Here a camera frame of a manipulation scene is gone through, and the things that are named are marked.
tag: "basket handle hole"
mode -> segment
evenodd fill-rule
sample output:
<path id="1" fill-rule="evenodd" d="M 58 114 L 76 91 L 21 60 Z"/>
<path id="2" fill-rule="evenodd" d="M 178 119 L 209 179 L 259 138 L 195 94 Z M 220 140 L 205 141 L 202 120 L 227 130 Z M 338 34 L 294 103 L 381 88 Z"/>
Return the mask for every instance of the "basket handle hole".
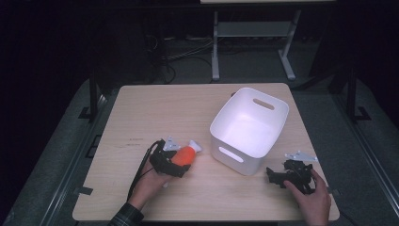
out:
<path id="1" fill-rule="evenodd" d="M 227 150 L 227 149 L 225 149 L 225 148 L 219 147 L 219 150 L 220 150 L 222 153 L 228 155 L 229 157 L 231 157 L 232 159 L 234 159 L 234 160 L 237 161 L 237 162 L 240 162 L 240 163 L 243 163 L 243 162 L 244 162 L 244 159 L 242 159 L 240 156 L 238 156 L 238 155 L 235 154 L 235 153 L 230 152 L 229 150 Z"/>
<path id="2" fill-rule="evenodd" d="M 265 108 L 270 109 L 270 110 L 274 110 L 275 109 L 275 107 L 273 105 L 270 105 L 270 104 L 268 104 L 266 102 L 263 102 L 263 101 L 261 101 L 259 99 L 256 99 L 256 98 L 253 99 L 253 102 L 255 104 L 257 104 L 257 105 L 260 105 L 260 106 L 265 107 Z"/>

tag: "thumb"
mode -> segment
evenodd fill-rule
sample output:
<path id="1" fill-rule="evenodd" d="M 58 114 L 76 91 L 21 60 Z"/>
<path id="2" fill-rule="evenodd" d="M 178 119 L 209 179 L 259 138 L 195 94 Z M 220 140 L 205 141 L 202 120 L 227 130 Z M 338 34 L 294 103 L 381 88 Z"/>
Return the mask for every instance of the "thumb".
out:
<path id="1" fill-rule="evenodd" d="M 284 185 L 287 187 L 287 189 L 289 189 L 291 191 L 291 193 L 293 193 L 295 199 L 297 201 L 299 201 L 300 199 L 302 199 L 302 197 L 304 196 L 304 194 L 302 194 L 302 192 L 300 192 L 298 190 L 298 188 L 296 188 L 296 186 L 294 186 L 293 183 L 291 183 L 290 181 L 284 181 L 283 182 Z"/>

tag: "gray carpet floor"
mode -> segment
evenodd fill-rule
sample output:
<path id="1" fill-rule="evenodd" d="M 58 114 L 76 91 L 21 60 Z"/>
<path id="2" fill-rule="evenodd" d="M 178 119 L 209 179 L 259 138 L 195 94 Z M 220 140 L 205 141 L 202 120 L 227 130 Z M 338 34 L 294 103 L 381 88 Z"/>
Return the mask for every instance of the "gray carpet floor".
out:
<path id="1" fill-rule="evenodd" d="M 277 50 L 283 40 L 252 40 L 220 55 L 218 83 L 283 82 L 295 87 L 307 81 L 307 74 L 317 49 L 317 42 L 295 42 L 289 58 L 296 73 L 295 81 L 288 81 L 279 62 Z M 168 42 L 170 56 L 200 46 L 197 42 Z M 200 84 L 211 81 L 209 52 L 172 61 L 176 77 L 171 84 Z M 163 69 L 164 76 L 171 72 Z M 154 82 L 162 84 L 162 79 Z M 339 209 L 347 216 L 331 225 L 399 225 L 386 193 L 348 122 L 340 102 L 345 93 L 331 95 L 329 80 L 293 95 L 305 123 L 311 142 L 324 169 Z M 358 82 L 357 104 L 370 114 L 371 121 L 359 121 L 360 129 L 375 150 L 395 187 L 399 187 L 399 132 L 379 108 L 373 94 Z M 106 222 L 77 222 L 72 210 L 77 200 L 76 189 L 86 178 L 92 158 L 87 158 L 93 140 L 105 128 L 119 88 L 107 92 L 101 100 L 100 113 L 93 123 L 78 119 L 83 107 L 89 106 L 88 82 L 76 92 L 53 137 L 15 202 L 6 225 L 106 225 Z M 279 225 L 305 225 L 303 222 L 279 222 Z"/>

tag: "white plastic basket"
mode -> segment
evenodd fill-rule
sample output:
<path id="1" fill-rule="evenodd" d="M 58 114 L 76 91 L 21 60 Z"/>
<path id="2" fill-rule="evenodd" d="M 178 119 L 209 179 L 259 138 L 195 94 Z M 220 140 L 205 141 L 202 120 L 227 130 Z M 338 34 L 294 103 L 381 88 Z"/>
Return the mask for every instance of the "white plastic basket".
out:
<path id="1" fill-rule="evenodd" d="M 279 137 L 288 111 L 280 99 L 239 89 L 211 124 L 212 156 L 241 174 L 254 174 Z"/>

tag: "orange bottle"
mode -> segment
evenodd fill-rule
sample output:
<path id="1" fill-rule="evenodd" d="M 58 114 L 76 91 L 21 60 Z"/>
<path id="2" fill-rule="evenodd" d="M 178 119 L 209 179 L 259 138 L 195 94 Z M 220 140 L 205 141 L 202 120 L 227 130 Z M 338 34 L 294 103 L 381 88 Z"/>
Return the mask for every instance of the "orange bottle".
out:
<path id="1" fill-rule="evenodd" d="M 196 141 L 190 140 L 189 145 L 177 151 L 177 153 L 171 158 L 171 161 L 181 167 L 184 165 L 191 165 L 196 158 L 196 153 L 201 150 L 202 148 Z"/>

